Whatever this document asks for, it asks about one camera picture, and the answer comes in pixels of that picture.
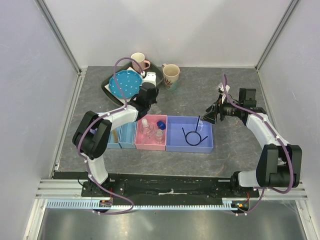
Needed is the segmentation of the test tube brush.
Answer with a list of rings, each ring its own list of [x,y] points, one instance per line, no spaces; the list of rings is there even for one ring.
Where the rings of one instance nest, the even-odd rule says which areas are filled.
[[[113,131],[112,131],[112,138],[113,138],[113,141],[115,142],[115,143],[118,143],[118,133],[117,133],[117,130],[116,129],[114,129]]]

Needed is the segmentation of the small glass beaker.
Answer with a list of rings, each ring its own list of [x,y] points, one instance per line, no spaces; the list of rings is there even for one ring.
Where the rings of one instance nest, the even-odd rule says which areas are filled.
[[[161,129],[158,129],[155,132],[154,139],[157,144],[161,145],[164,141],[164,132]]]

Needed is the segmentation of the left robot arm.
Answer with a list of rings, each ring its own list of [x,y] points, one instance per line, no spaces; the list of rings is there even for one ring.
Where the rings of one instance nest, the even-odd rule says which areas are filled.
[[[106,196],[110,185],[103,154],[107,149],[110,133],[118,127],[137,122],[147,115],[153,104],[157,103],[159,89],[151,83],[144,83],[139,92],[124,106],[112,111],[84,114],[72,143],[80,157],[84,158],[88,176],[94,182],[92,191],[99,197]]]

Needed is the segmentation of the blue base graduated cylinder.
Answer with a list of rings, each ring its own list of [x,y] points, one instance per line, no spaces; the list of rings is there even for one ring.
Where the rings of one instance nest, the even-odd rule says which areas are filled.
[[[155,125],[153,124],[153,126],[154,126],[154,129],[153,129],[153,132],[151,133],[151,135],[149,135],[149,136],[143,135],[144,137],[143,137],[143,140],[141,141],[143,144],[147,144],[147,143],[150,142],[150,141],[155,141],[155,132],[156,132],[158,129],[162,130],[163,133],[164,133],[164,138],[163,138],[163,142],[164,142],[164,140],[165,140],[166,124],[165,124],[163,121],[159,120],[158,122],[155,123]]]

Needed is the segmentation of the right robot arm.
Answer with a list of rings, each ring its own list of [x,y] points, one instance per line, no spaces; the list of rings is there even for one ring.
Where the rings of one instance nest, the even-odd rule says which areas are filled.
[[[217,90],[218,99],[201,119],[215,124],[226,116],[237,117],[251,130],[262,148],[256,169],[233,173],[230,193],[240,197],[249,187],[284,193],[296,188],[300,183],[302,149],[286,141],[272,126],[266,111],[257,106],[256,89],[240,88],[238,100],[228,94],[228,87],[219,85]]]

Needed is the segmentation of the black wire ring stand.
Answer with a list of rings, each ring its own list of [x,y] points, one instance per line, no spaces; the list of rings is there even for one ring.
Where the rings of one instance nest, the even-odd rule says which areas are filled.
[[[209,137],[207,134],[202,135],[201,133],[202,128],[203,128],[203,124],[201,123],[200,115],[197,117],[197,121],[194,126],[194,129],[186,132],[185,128],[182,127],[181,129],[185,138],[185,142],[192,147],[199,146],[203,141],[205,141]]]

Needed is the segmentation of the glass alcohol lamp white cap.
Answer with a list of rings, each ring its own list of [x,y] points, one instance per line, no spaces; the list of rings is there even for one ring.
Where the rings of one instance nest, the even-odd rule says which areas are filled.
[[[144,136],[150,136],[151,133],[154,131],[154,125],[152,122],[149,122],[146,118],[141,120],[140,132]]]

